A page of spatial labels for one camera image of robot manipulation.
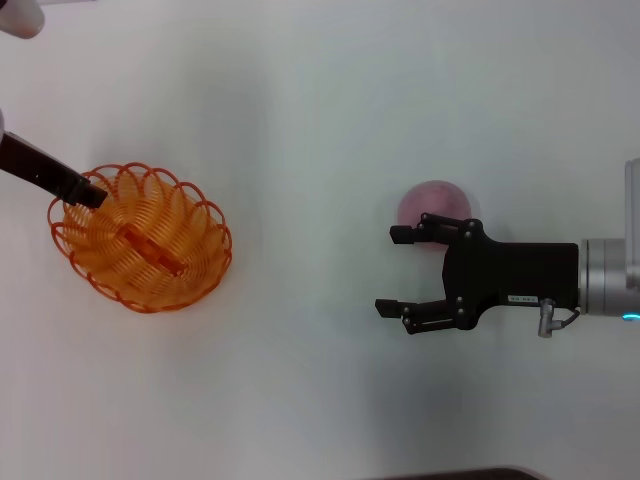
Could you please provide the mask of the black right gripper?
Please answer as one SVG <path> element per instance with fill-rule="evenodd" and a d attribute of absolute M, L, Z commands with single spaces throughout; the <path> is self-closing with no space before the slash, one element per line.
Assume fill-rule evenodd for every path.
<path fill-rule="evenodd" d="M 579 304 L 579 247 L 575 243 L 509 243 L 491 239 L 478 219 L 423 213 L 415 226 L 394 225 L 394 244 L 448 245 L 442 279 L 445 300 L 412 303 L 377 299 L 382 318 L 400 319 L 409 335 L 472 330 L 497 306 L 560 309 Z"/>

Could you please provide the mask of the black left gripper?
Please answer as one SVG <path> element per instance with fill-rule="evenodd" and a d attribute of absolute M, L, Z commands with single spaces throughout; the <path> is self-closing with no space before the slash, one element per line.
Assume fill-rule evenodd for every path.
<path fill-rule="evenodd" d="M 1 140 L 1 170 L 28 181 L 63 202 L 99 208 L 108 193 L 54 157 L 34 150 L 22 139 L 6 132 Z"/>

